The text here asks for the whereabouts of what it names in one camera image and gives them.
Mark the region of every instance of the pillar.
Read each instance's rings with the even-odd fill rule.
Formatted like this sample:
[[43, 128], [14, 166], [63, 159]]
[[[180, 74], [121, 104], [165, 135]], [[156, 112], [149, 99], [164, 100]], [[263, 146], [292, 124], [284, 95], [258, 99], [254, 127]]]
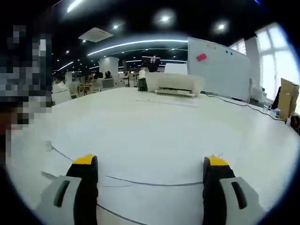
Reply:
[[119, 62], [118, 58], [115, 57], [105, 57], [98, 61], [99, 72], [103, 73], [103, 78], [105, 78], [105, 73], [107, 71], [111, 72], [112, 77], [118, 77]]

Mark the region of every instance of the computer monitor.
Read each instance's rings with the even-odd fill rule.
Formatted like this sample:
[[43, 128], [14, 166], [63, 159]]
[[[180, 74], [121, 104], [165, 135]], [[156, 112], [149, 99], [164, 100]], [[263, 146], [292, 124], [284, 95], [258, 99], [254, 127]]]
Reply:
[[142, 56], [142, 67], [147, 67], [149, 72], [156, 72], [160, 63], [160, 58], [158, 57], [148, 57]]

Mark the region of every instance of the pixelated area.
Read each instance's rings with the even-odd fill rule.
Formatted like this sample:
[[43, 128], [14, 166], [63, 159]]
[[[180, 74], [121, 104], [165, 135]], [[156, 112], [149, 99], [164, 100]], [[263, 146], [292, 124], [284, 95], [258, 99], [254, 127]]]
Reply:
[[6, 41], [0, 67], [0, 142], [9, 157], [12, 132], [51, 112], [51, 35], [19, 25], [11, 27]]

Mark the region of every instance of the desk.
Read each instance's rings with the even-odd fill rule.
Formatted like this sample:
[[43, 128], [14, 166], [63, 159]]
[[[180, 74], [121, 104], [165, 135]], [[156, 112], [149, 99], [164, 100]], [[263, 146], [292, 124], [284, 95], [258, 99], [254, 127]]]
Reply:
[[[206, 95], [163, 96], [136, 88], [107, 90], [56, 105], [52, 113], [16, 132], [9, 169], [31, 207], [51, 182], [41, 175], [50, 162], [42, 155], [43, 143], [50, 139], [72, 159], [98, 156], [100, 205], [140, 223], [164, 225], [201, 224], [202, 185], [153, 186], [123, 180], [156, 185], [200, 182], [204, 156], [222, 154], [268, 210], [293, 174], [300, 140], [283, 122], [248, 107]], [[55, 160], [68, 163], [63, 156]], [[62, 174], [63, 167], [52, 166]], [[129, 224], [109, 217], [99, 222], [119, 219]]]

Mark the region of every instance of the red magnet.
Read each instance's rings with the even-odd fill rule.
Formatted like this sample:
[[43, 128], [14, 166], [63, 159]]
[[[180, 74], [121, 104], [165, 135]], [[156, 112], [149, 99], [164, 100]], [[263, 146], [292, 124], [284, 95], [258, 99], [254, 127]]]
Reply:
[[200, 54], [197, 56], [197, 60], [198, 62], [205, 60], [207, 58], [206, 54]]

